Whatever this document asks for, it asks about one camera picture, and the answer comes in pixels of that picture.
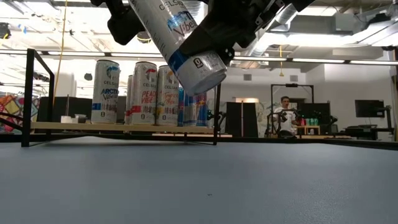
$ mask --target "can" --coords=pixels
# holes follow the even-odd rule
[[[184,126],[184,89],[178,88],[178,127]]]
[[[204,93],[225,79],[226,66],[216,52],[189,57],[179,51],[197,27],[181,0],[129,0],[129,3],[186,94]]]
[[[118,116],[120,67],[110,60],[98,60],[95,65],[92,123],[116,123]]]
[[[197,110],[196,110],[196,104],[195,104],[195,97],[194,96],[188,96],[185,94],[184,96],[184,122],[183,125],[185,127],[195,127],[197,125]]]
[[[207,126],[207,95],[206,93],[195,96],[195,106],[197,111],[197,126]]]
[[[127,80],[126,112],[124,114],[124,124],[131,123],[131,97],[132,97],[132,75]]]
[[[150,62],[137,62],[132,86],[132,124],[155,125],[156,93],[156,65]]]
[[[157,73],[156,125],[178,125],[178,86],[178,80],[169,66],[160,66]]]

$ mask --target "celsius peach vibe can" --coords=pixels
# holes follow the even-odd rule
[[[155,124],[157,67],[150,62],[137,62],[132,86],[132,124]]]

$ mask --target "wall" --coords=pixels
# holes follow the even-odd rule
[[[338,128],[359,124],[387,127],[387,119],[357,118],[355,100],[384,100],[392,105],[390,67],[370,65],[320,65],[306,74],[307,83],[315,85],[315,102],[330,101],[331,114],[338,117]],[[387,133],[379,133],[389,140]]]
[[[252,81],[243,81],[244,74],[251,74]],[[298,83],[305,84],[305,73],[300,69],[283,69],[284,77],[280,76],[280,69],[269,71],[268,69],[250,69],[228,68],[227,78],[221,85],[221,101],[233,101],[238,98],[258,98],[260,102],[271,100],[271,84],[291,83],[290,75],[298,75]],[[274,87],[274,99],[279,101],[282,96],[292,98],[311,98],[302,88]],[[214,98],[214,91],[208,92],[208,98]]]

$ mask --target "person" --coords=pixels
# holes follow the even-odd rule
[[[287,110],[289,108],[289,104],[290,104],[290,98],[288,96],[283,96],[280,99],[280,103],[282,104],[281,107],[278,107],[274,110],[274,113],[279,113],[282,110]],[[286,121],[284,122],[282,119],[280,120],[280,130],[282,131],[288,131],[290,134],[293,134],[293,136],[295,135],[295,130],[293,125],[298,125],[298,122],[296,121],[296,115],[294,114],[293,111],[286,111],[285,112],[285,117],[286,117]],[[274,114],[274,122],[278,122],[278,118],[279,116],[277,114]]]

